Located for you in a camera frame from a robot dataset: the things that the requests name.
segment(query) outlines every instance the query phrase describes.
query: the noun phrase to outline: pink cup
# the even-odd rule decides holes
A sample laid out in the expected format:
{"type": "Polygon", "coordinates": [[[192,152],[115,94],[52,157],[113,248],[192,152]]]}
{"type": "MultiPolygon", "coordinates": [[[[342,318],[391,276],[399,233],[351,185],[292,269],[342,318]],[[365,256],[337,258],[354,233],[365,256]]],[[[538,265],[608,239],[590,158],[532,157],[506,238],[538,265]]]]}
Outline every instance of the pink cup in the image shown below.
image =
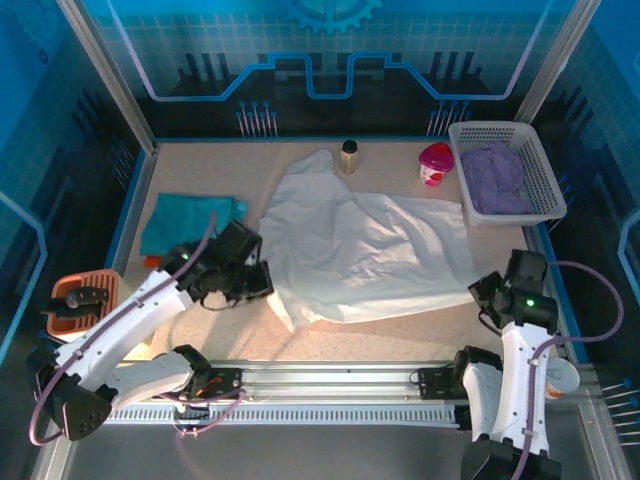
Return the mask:
{"type": "Polygon", "coordinates": [[[437,187],[444,176],[453,169],[453,153],[446,143],[434,143],[420,154],[420,180],[425,185],[437,187]]]}

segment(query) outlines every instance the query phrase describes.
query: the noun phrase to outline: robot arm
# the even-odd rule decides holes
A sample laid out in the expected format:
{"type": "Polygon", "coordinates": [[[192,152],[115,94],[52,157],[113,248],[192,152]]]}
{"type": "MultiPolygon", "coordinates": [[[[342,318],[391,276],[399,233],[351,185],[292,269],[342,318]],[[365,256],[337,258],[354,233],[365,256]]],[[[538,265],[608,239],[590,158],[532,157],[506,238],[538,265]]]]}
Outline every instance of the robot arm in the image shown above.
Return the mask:
{"type": "MultiPolygon", "coordinates": [[[[113,409],[167,392],[196,399],[196,392],[210,380],[211,368],[191,346],[177,347],[149,362],[125,367],[118,364],[162,324],[202,301],[209,292],[223,292],[232,302],[270,294],[273,287],[267,263],[259,261],[260,244],[256,233],[233,222],[209,240],[183,273],[196,244],[176,247],[133,296],[82,337],[53,354],[33,352],[27,364],[36,399],[55,372],[72,361],[53,386],[44,412],[70,440],[79,440],[99,427],[113,409]],[[155,293],[140,300],[152,290],[155,293]],[[104,330],[107,322],[113,324],[104,330]]],[[[209,390],[197,400],[206,401],[217,393],[209,390]]]]}
{"type": "Polygon", "coordinates": [[[536,360],[531,396],[528,386],[534,352],[557,330],[557,304],[542,296],[546,271],[543,256],[514,250],[504,279],[496,272],[469,287],[481,311],[502,331],[504,365],[497,355],[473,347],[465,347],[454,361],[457,380],[469,397],[473,431],[463,457],[463,480],[510,479],[528,436],[523,478],[560,479],[560,464],[549,459],[544,417],[548,350],[536,360]],[[526,426],[531,401],[533,431],[526,426]]]}

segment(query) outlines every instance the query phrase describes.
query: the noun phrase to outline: orange plastic container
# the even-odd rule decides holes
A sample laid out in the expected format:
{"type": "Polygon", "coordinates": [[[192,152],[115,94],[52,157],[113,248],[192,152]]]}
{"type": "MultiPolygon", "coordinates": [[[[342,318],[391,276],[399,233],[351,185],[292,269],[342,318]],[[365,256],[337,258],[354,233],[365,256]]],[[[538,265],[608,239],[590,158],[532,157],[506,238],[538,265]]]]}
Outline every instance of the orange plastic container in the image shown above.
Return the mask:
{"type": "Polygon", "coordinates": [[[53,286],[51,297],[64,297],[71,290],[79,287],[104,288],[109,291],[109,301],[102,306],[100,319],[93,315],[87,315],[67,320],[49,314],[47,332],[65,342],[70,342],[81,336],[131,295],[131,290],[115,270],[94,270],[62,277],[53,286]]]}

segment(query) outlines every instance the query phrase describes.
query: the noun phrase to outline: turquoise cloth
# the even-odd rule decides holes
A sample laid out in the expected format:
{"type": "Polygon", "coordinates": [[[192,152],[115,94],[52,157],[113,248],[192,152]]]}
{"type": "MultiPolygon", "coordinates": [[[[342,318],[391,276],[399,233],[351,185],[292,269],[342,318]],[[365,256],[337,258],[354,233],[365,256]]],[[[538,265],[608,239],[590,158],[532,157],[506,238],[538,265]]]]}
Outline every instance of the turquoise cloth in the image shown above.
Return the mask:
{"type": "Polygon", "coordinates": [[[233,220],[242,222],[248,205],[233,197],[190,197],[161,193],[140,238],[140,255],[164,256],[180,244],[197,242],[216,212],[218,232],[233,220]]]}

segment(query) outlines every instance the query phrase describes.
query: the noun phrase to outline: beige table surface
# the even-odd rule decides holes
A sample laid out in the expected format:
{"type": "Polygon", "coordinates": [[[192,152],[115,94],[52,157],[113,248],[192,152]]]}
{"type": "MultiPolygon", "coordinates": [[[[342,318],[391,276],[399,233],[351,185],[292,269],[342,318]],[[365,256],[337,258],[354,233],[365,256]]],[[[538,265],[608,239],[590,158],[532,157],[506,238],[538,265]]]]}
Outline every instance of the beige table surface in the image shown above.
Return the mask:
{"type": "MultiPolygon", "coordinates": [[[[360,168],[343,176],[354,191],[461,202],[458,178],[437,188],[418,178],[418,155],[426,142],[359,141],[360,168]]],[[[294,161],[321,149],[334,159],[341,142],[163,144],[129,256],[125,281],[137,287],[149,274],[138,252],[140,235],[158,193],[229,195],[249,202],[247,224],[255,229],[278,181],[294,161]]],[[[471,227],[469,242],[480,276],[504,272],[513,248],[526,248],[520,227],[471,227]]],[[[289,332],[266,301],[226,312],[199,305],[165,324],[145,358],[191,344],[211,360],[392,361],[446,360],[467,344],[500,352],[500,339],[477,321],[474,303],[428,313],[358,324],[317,322],[289,332]]]]}

